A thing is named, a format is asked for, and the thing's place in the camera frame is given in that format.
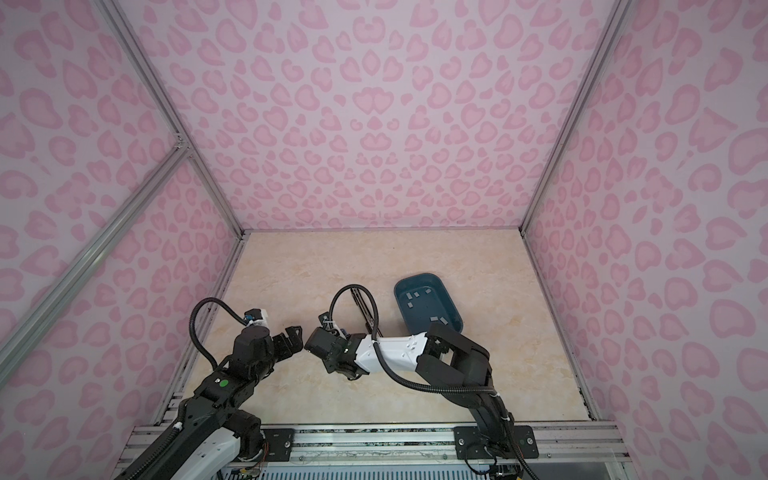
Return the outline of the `black stapler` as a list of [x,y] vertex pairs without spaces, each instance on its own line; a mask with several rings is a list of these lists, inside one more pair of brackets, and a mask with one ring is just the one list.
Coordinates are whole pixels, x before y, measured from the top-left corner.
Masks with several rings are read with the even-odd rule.
[[351,288],[350,293],[354,303],[357,305],[363,316],[366,331],[371,334],[374,327],[374,316],[369,305],[369,295],[360,288]]

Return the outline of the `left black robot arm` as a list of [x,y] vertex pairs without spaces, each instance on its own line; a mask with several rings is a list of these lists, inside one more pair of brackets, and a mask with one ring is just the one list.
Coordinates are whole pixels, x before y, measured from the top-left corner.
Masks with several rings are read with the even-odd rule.
[[277,363],[303,349],[303,331],[272,335],[251,325],[233,351],[179,404],[174,421],[119,473],[119,479],[212,479],[235,460],[259,462],[269,454],[261,420],[241,409]]

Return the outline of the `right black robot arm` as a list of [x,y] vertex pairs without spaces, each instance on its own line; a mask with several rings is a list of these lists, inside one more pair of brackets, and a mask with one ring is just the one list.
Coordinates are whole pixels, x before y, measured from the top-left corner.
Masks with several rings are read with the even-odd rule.
[[457,331],[436,323],[426,332],[405,337],[344,336],[318,327],[305,349],[329,374],[354,381],[382,372],[409,390],[440,395],[470,412],[490,454],[519,456],[514,417],[493,385],[490,353]]

